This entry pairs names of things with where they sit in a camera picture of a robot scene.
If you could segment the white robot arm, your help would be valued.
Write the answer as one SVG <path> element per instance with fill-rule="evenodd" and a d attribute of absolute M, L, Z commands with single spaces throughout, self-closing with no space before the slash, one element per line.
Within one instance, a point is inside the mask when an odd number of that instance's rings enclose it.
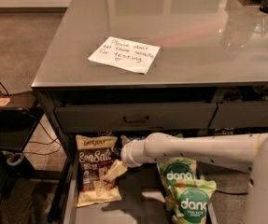
<path fill-rule="evenodd" d="M 129 168 L 179 157 L 249 172 L 243 224 L 268 224 L 268 133 L 189 138 L 152 133 L 120 151 L 120 159 Z"/>

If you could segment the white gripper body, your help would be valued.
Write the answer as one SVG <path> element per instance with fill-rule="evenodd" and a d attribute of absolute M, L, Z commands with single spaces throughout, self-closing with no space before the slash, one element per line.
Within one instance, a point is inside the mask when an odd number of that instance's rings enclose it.
<path fill-rule="evenodd" d="M 139 167 L 147 162 L 145 154 L 145 142 L 143 140 L 133 140 L 127 143 L 120 153 L 121 160 L 130 168 Z"/>

